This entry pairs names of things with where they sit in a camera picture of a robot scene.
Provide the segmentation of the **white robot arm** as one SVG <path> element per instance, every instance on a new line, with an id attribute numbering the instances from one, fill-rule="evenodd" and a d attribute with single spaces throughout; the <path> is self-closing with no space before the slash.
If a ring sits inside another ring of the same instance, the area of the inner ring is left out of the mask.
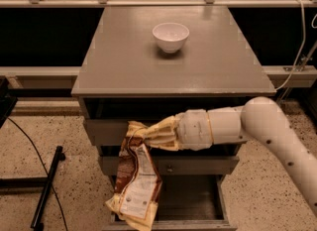
<path id="1" fill-rule="evenodd" d="M 154 124 L 145 133 L 147 145 L 167 151 L 200 151 L 251 138 L 275 155 L 317 215 L 317 159 L 269 98 L 256 97 L 238 107 L 187 110 Z"/>

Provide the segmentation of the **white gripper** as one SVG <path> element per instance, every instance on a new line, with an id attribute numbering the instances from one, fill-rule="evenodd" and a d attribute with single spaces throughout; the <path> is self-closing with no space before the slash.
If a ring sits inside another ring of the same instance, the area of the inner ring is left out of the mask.
<path id="1" fill-rule="evenodd" d="M 187 110 L 150 126 L 145 135 L 157 137 L 145 138 L 145 144 L 155 149 L 178 151 L 176 133 L 182 150 L 200 151 L 213 145 L 209 116 L 203 109 Z"/>

